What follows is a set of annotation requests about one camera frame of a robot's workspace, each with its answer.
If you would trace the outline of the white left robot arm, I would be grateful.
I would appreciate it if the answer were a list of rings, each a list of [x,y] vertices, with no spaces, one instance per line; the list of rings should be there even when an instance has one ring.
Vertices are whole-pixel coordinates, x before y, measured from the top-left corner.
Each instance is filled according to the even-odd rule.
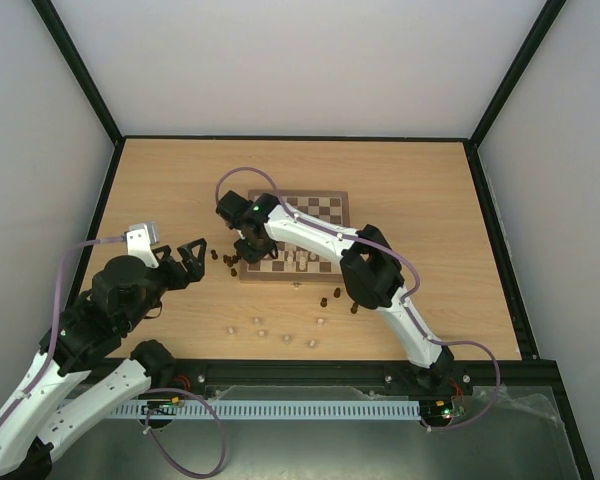
[[[54,461],[117,405],[170,385],[176,360],[156,340],[143,341],[111,374],[68,406],[66,396],[168,291],[184,290],[205,273],[207,243],[200,238],[179,247],[154,248],[139,231],[127,236],[135,247],[109,260],[52,326],[25,377],[0,409],[0,479],[44,479]]]

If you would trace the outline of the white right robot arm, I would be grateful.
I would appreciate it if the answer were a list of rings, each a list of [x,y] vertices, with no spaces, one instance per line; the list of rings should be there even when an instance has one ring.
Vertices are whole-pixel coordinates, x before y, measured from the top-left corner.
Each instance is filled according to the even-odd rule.
[[[351,300],[379,312],[400,340],[415,381],[430,392],[450,381],[454,356],[415,308],[414,291],[402,275],[402,258],[378,228],[367,225],[356,230],[331,224],[270,193],[251,201],[230,190],[216,196],[216,213],[238,232],[234,246],[249,264],[277,257],[280,243],[338,264]]]

